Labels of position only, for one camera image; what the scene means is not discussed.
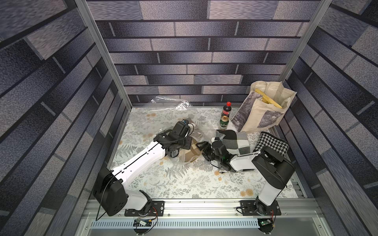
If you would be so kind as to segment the brown plaid scarf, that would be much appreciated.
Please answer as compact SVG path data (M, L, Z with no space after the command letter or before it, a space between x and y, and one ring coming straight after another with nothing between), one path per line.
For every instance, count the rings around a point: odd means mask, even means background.
M192 139L192 144L191 144L190 149L189 150L185 149L185 159L184 159L185 164L193 162L201 156L202 151L196 146L196 144L197 144L197 141L195 139Z

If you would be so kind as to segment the clear plastic vacuum bag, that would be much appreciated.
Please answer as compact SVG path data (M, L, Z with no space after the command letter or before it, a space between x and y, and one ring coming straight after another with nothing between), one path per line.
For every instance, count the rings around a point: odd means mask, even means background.
M198 143L211 140L215 134L215 125L206 117L205 111L196 107L188 99L176 96L157 95L141 108L143 114L140 122L140 132L147 142L152 142L157 136L167 135L169 138L184 138L191 136ZM182 120L189 120L185 125ZM184 165L185 150L181 149L177 157L171 158L175 165Z

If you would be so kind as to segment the grey black striped scarf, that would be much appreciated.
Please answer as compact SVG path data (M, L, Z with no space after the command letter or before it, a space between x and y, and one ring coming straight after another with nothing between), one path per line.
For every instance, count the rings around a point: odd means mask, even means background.
M217 130L212 142L221 140L227 151L231 154L251 153L250 143L245 132L235 132L233 130Z

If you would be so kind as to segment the black white houndstooth scarf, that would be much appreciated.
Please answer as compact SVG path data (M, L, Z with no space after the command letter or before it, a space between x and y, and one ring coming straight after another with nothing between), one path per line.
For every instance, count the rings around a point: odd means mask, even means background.
M280 155L285 156L289 149L289 144L268 132L261 132L254 148L254 152L261 150L263 147L270 147Z

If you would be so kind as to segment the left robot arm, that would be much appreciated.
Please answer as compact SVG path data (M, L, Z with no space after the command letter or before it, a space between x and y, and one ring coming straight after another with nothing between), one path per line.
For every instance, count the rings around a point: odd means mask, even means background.
M100 203L99 208L108 216L116 215L123 208L135 210L141 215L148 215L152 208L152 199L144 191L131 191L127 187L142 172L165 156L176 158L181 149L189 150L195 124L189 120L176 123L156 135L152 142L136 156L118 167L109 170L102 167L98 172L93 195Z

